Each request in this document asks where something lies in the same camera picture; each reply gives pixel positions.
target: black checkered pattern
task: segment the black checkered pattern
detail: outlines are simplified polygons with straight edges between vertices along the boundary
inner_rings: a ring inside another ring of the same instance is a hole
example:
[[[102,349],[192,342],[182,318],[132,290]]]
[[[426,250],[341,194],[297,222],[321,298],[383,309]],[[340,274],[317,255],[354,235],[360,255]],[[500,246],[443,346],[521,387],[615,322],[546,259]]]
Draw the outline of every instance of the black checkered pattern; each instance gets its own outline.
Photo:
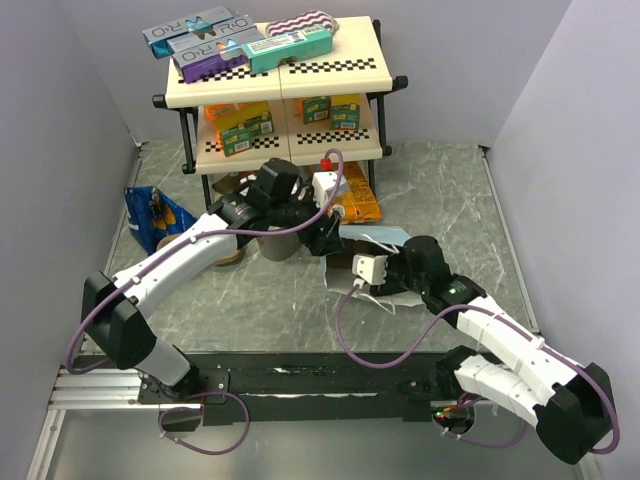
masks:
[[[378,68],[373,58],[366,60],[359,58],[357,60],[336,60],[334,62],[311,62],[311,63],[290,63],[290,74],[295,73],[320,73],[320,72],[342,72],[353,70],[371,70]]]
[[[208,82],[212,80],[214,82],[219,82],[220,80],[242,80],[244,78],[256,78],[256,77],[266,77],[269,75],[269,72],[262,73],[251,73],[251,70],[248,68],[236,68],[233,70],[227,70],[226,72],[214,73],[211,75],[202,75],[200,81]],[[178,80],[178,83],[184,83],[183,79]]]
[[[255,137],[253,139],[253,148],[256,150],[267,149],[267,148],[278,148],[280,146],[280,136],[276,135],[275,137]],[[205,142],[205,153],[216,152],[219,153],[222,151],[222,145],[218,142]]]
[[[211,153],[212,151],[218,153],[222,151],[222,145],[220,145],[218,142],[206,142],[204,151],[206,153]]]
[[[362,130],[334,130],[329,132],[318,133],[299,133],[298,145],[313,145],[318,143],[337,143],[337,142],[351,142],[352,140],[368,140],[369,129],[364,128]]]
[[[261,148],[277,148],[280,146],[280,137],[255,137],[253,139],[253,148],[260,150]]]

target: wooden shelf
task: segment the wooden shelf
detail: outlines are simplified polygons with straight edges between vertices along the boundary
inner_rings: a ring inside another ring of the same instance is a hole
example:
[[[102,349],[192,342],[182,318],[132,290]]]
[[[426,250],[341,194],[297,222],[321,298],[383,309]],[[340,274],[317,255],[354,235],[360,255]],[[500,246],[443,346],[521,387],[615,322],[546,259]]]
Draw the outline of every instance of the wooden shelf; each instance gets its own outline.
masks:
[[[294,100],[284,101],[291,161],[296,165],[320,162],[330,148],[338,148],[347,162],[382,158],[378,131],[373,121],[367,96],[360,97],[360,128],[332,130],[329,119],[304,124]]]
[[[366,95],[361,96],[360,103],[358,130],[332,130],[328,119],[305,125],[293,100],[270,101],[274,132],[259,135],[254,140],[253,149],[231,157],[224,156],[215,139],[213,125],[201,111],[198,117],[196,173],[208,175],[258,170],[274,157],[296,165],[312,165],[319,163],[332,147],[339,148],[347,162],[381,158],[378,131]]]
[[[205,118],[204,109],[198,113],[198,142],[196,146],[196,173],[244,172],[258,170],[270,158],[290,160],[287,122],[282,100],[269,102],[273,118],[273,133],[260,135],[254,139],[254,148],[225,157],[222,147],[216,141],[213,124]]]
[[[187,84],[170,61],[167,107],[390,91],[392,79],[371,18],[337,20],[340,29],[334,36],[331,53],[258,75],[252,75],[247,66],[240,66]],[[267,24],[256,25],[264,33]]]
[[[282,98],[388,92],[392,79],[370,17],[337,19],[327,55],[280,67]]]

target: orange package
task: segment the orange package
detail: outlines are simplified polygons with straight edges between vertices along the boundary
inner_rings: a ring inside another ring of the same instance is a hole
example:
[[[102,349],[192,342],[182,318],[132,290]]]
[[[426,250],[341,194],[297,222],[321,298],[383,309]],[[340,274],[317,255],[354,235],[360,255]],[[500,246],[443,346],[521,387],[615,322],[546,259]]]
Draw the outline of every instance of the orange package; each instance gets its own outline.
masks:
[[[349,191],[334,202],[334,205],[340,205],[344,210],[342,223],[373,223],[382,220],[380,205],[358,162],[346,162],[344,176],[349,184]]]

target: purple box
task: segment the purple box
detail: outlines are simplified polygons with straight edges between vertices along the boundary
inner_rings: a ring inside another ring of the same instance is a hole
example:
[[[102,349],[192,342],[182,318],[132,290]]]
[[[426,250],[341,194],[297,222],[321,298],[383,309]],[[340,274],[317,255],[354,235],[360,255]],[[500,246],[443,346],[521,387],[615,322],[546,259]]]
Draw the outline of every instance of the purple box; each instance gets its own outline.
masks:
[[[246,62],[246,59],[240,46],[264,39],[264,36],[248,17],[234,20],[243,20],[246,25],[241,30],[235,29],[233,33],[228,33],[228,29],[225,31],[218,30],[214,26],[211,35],[215,40],[173,55],[173,63],[186,83],[197,82],[216,73],[242,65]],[[231,51],[231,58],[227,57],[228,59],[224,60],[220,56],[221,49],[225,49],[226,52]]]

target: teal box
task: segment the teal box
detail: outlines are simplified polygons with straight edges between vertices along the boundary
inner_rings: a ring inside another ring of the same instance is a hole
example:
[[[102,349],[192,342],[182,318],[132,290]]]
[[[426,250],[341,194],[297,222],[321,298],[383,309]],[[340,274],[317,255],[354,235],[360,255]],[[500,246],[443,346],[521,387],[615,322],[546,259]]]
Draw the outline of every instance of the teal box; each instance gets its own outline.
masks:
[[[276,35],[242,46],[251,73],[262,73],[279,65],[300,62],[331,51],[333,36],[321,25]]]

